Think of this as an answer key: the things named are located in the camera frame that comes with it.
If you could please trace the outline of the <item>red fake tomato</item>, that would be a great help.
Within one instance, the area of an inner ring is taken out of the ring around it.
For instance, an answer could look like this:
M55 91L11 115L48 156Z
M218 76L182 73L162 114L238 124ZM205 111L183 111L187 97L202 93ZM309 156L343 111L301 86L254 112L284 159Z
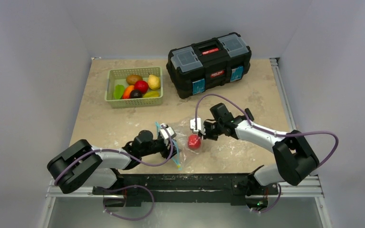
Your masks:
M197 150L201 147L201 137L196 134L192 134L188 137L188 148L191 150Z

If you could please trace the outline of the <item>clear zip top bag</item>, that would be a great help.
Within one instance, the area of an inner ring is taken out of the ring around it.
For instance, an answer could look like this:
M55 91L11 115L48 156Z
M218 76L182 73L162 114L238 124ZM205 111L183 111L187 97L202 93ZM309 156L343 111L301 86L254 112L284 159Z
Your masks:
M164 173L210 173L212 170L212 150L216 146L214 141L202 140L201 147L197 150L188 148L188 137L192 135L189 129L189 120L169 124L176 132L173 138L176 144L177 154L166 164L160 166L160 172Z

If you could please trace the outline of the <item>yellow fake bell pepper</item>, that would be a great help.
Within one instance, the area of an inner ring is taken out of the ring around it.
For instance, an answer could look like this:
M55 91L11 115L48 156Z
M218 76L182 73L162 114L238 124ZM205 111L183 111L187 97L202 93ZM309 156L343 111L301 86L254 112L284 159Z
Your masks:
M153 98L153 97L159 97L160 93L157 91L150 91L143 95L143 98Z

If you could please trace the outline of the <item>red fake apple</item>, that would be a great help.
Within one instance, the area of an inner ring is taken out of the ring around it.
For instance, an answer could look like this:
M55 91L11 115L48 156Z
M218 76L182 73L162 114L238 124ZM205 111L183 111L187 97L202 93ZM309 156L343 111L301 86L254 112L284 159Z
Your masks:
M134 85L134 89L140 90L142 92L142 94L145 94L148 91L148 89L149 89L149 85L144 80L138 81Z

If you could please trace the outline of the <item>yellow fake pear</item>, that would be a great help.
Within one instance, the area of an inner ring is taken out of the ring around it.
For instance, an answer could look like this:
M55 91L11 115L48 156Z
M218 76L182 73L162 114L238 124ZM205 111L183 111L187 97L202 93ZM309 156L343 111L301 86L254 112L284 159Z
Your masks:
M161 79L155 75L150 74L147 83L151 90L157 90L161 88Z

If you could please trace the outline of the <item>brown orange fake fruit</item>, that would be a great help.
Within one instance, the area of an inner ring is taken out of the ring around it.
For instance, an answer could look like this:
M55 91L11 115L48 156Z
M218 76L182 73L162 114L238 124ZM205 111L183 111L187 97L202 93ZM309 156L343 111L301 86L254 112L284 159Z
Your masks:
M127 76L125 80L131 86L131 85L135 85L136 82L138 82L138 81L142 81L143 78L140 75L132 74L132 75Z

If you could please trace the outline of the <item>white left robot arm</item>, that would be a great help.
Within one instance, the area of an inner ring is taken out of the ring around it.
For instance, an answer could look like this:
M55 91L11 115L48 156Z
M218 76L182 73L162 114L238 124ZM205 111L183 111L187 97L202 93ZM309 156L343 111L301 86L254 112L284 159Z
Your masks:
M100 149L81 139L54 157L47 170L62 193L69 194L80 187L91 186L118 194L123 187L120 170L131 170L139 164L150 166L143 157L159 153L165 161L177 154L173 128L163 125L153 137L151 131L142 130L120 149Z

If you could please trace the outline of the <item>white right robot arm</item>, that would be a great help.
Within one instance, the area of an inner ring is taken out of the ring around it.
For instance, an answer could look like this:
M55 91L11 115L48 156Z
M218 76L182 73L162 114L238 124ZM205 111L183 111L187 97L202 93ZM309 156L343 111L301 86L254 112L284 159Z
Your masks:
M210 108L210 112L211 121L198 117L193 120L192 130L203 139L216 141L220 135L225 135L255 144L274 155L274 164L257 168L250 174L248 188L253 193L260 193L267 185L278 182L297 186L320 164L304 135L297 130L272 131L253 123L249 110L234 117L223 103Z

